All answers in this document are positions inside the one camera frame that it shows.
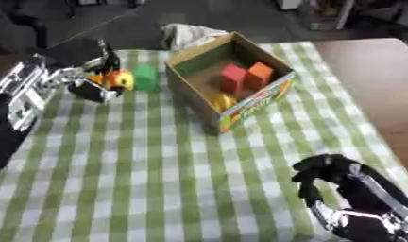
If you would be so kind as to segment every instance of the cardboard box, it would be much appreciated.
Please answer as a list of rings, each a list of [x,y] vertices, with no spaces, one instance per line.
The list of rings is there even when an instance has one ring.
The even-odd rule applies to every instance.
[[[212,101],[221,94],[219,80],[227,64],[249,68],[260,61],[275,69],[272,80],[260,91],[244,89],[238,104],[219,113]],[[225,132],[240,120],[281,98],[290,88],[295,72],[255,43],[233,32],[188,49],[166,62],[169,86],[181,96],[212,130]]]

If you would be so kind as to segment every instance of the metal robot hand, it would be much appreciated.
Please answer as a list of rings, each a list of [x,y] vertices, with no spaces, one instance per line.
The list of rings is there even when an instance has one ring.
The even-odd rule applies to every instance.
[[[368,165],[340,154],[310,157],[294,165],[304,199],[321,225],[352,241],[408,241],[408,197]],[[332,209],[323,202],[314,181],[338,185],[351,208]]]

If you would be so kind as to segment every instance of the white cloth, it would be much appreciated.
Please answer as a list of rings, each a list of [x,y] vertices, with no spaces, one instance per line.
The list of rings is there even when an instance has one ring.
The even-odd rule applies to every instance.
[[[228,34],[225,30],[184,24],[168,24],[161,30],[164,32],[161,46],[175,51],[196,47]]]

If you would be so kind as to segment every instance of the floor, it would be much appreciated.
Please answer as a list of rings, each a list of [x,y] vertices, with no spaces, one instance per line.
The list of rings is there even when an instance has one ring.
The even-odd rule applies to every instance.
[[[148,0],[129,9],[124,0],[108,6],[76,8],[67,17],[64,1],[28,0],[24,11],[40,17],[49,28],[52,49],[65,49],[76,39],[107,40],[113,48],[159,49],[161,26],[203,25],[239,31],[256,43],[325,41],[388,37],[378,26],[359,25],[341,31],[312,31],[293,10],[279,10],[274,0]]]

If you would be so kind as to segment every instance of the checkered tablecloth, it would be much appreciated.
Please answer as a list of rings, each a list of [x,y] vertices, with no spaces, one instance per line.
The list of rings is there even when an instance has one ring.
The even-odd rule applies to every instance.
[[[124,68],[161,71],[161,91],[108,105],[60,92],[0,174],[0,242],[323,241],[290,182],[324,152],[408,174],[311,43],[264,44],[298,72],[285,99],[205,135],[167,88],[168,52],[122,50]],[[320,183],[326,201],[344,202]]]

